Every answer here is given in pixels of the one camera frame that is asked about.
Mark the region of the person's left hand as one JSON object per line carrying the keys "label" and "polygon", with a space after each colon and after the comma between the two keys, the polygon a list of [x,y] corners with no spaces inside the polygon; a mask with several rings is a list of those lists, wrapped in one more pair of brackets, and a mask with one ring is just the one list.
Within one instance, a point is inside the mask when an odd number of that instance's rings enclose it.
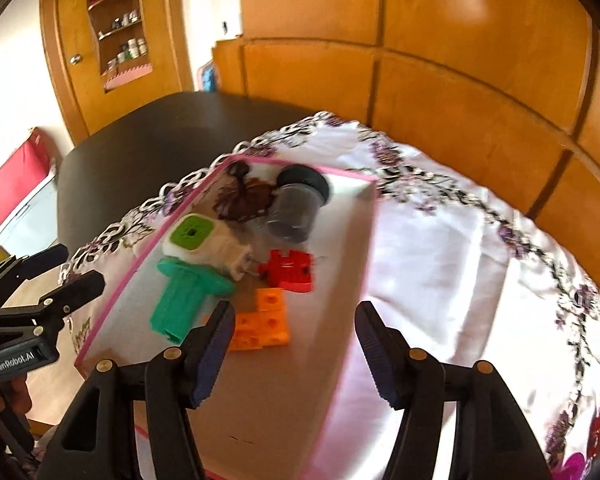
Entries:
{"label": "person's left hand", "polygon": [[0,385],[0,413],[5,408],[11,408],[18,415],[25,415],[31,411],[32,399],[26,375]]}

